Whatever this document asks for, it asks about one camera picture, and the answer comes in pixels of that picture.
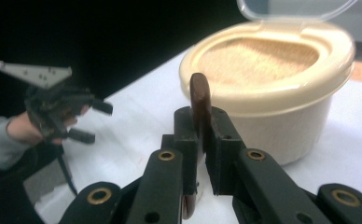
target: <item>white table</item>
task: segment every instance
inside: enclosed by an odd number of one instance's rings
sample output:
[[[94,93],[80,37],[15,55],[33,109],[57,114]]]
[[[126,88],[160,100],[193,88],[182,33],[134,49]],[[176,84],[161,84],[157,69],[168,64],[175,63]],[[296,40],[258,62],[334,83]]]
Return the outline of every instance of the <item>white table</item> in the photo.
[[[98,181],[123,188],[143,174],[149,155],[160,148],[161,136],[174,133],[174,111],[190,105],[178,78],[184,55],[180,53],[109,96],[106,101],[114,106],[112,117],[90,111],[79,119],[77,127],[95,133],[96,143],[63,143],[78,191]],[[362,192],[362,82],[351,80],[334,95],[317,146],[284,169],[312,193],[326,183],[341,183]],[[195,214],[183,223],[238,223],[231,197],[213,195],[204,164],[198,176],[201,186]],[[56,222],[72,199],[67,187],[61,186],[36,209],[47,222]]]

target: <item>translucent lid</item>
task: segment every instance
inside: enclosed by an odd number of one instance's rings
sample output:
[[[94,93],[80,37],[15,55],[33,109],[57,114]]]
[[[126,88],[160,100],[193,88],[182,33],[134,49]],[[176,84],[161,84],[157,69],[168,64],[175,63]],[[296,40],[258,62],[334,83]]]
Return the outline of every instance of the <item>translucent lid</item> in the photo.
[[[249,20],[327,21],[352,6],[357,0],[237,0]]]

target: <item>dark backdrop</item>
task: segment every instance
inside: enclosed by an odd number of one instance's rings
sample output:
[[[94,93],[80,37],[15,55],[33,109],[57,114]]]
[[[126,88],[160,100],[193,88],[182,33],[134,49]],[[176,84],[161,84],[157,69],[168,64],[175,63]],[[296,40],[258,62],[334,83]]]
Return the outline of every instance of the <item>dark backdrop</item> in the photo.
[[[71,66],[72,84],[105,98],[243,21],[236,0],[0,1],[0,61]],[[0,73],[0,116],[24,110],[26,88]]]

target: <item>brown powder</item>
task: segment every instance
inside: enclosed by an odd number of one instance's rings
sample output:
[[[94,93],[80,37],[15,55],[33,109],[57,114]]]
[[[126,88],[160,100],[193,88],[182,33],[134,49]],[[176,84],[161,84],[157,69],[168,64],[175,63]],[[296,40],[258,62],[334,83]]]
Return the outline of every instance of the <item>brown powder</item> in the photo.
[[[317,59],[314,49],[301,44],[240,38],[211,48],[198,66],[213,84],[243,88],[292,77]]]

